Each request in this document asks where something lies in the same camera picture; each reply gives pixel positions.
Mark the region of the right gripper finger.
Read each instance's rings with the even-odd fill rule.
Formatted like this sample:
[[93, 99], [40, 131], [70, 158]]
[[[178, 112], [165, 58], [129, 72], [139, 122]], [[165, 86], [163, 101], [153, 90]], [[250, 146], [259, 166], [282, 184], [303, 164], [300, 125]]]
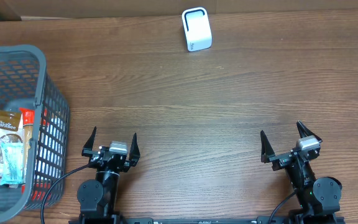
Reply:
[[314, 136], [320, 143], [322, 143], [323, 140], [317, 134], [310, 131], [300, 120], [296, 122], [296, 126], [301, 138]]
[[264, 131], [260, 132], [260, 139], [262, 144], [261, 162], [268, 163], [270, 158], [275, 156], [275, 153]]

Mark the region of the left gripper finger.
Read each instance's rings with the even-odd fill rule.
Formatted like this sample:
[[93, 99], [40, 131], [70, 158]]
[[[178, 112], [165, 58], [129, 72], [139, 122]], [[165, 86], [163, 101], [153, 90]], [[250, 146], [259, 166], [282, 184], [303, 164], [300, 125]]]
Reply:
[[88, 138], [88, 140], [86, 141], [85, 145], [83, 146], [83, 150], [91, 151], [93, 149], [94, 139], [96, 137], [96, 131], [97, 131], [97, 127], [95, 126], [93, 128], [91, 136]]
[[137, 133], [134, 133], [131, 143], [131, 149], [129, 153], [129, 164], [131, 167], [135, 167], [140, 159], [140, 151], [137, 143]]

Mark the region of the orange pasta packet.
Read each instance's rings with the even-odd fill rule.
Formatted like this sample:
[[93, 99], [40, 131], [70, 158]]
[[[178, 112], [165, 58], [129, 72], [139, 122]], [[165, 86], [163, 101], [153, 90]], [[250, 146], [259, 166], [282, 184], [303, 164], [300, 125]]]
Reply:
[[[23, 118], [23, 143], [24, 143], [24, 168], [23, 168], [23, 179], [25, 180], [26, 178], [26, 172], [27, 172], [27, 159], [28, 159], [28, 155], [29, 155], [29, 151], [30, 151], [30, 139], [32, 138], [32, 131], [33, 131], [33, 124], [34, 124], [34, 117], [35, 117], [35, 111], [34, 110], [30, 110], [30, 109], [26, 109], [26, 108], [19, 108], [19, 110], [22, 113], [22, 118]], [[37, 170], [40, 172], [41, 170], [45, 170], [45, 164], [43, 164], [42, 162], [40, 162], [37, 165]], [[42, 181], [44, 181], [43, 177], [36, 177], [36, 181], [35, 181], [35, 187], [50, 187], [50, 184], [41, 184]], [[36, 190], [33, 194], [32, 194], [32, 201], [35, 200], [42, 200], [45, 197], [45, 192], [41, 192]]]

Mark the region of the teal snack packet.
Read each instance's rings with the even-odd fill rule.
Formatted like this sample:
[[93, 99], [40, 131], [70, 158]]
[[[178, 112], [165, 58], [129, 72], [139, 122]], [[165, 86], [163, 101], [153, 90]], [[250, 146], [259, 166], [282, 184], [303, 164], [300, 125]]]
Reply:
[[1, 184], [16, 185], [23, 183], [23, 144], [21, 142], [3, 142], [1, 149], [3, 156]]

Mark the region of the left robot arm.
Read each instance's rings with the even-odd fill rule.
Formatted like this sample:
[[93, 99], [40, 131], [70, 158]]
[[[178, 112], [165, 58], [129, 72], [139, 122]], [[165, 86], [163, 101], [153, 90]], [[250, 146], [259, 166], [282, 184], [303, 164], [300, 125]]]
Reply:
[[81, 155], [89, 158], [87, 168], [95, 169], [94, 179], [83, 182], [77, 190], [80, 203], [79, 223], [126, 223], [124, 216], [116, 210], [116, 198], [120, 173], [128, 172], [140, 159], [137, 135], [131, 146], [112, 141], [108, 146], [93, 150], [96, 130], [83, 146]]

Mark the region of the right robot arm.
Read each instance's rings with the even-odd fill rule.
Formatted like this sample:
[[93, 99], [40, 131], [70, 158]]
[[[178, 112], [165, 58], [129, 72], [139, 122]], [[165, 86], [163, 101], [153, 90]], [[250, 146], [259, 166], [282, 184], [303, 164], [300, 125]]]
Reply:
[[[260, 132], [261, 162], [271, 163], [272, 170], [284, 169], [293, 187], [293, 192], [283, 199], [270, 214], [268, 223], [344, 223], [337, 217], [340, 211], [342, 184], [334, 177], [316, 178], [310, 161], [319, 156], [323, 140], [310, 131], [301, 121], [296, 122], [300, 135], [290, 152], [276, 155], [264, 131]], [[290, 210], [285, 217], [276, 213], [292, 197], [296, 197], [300, 208]]]

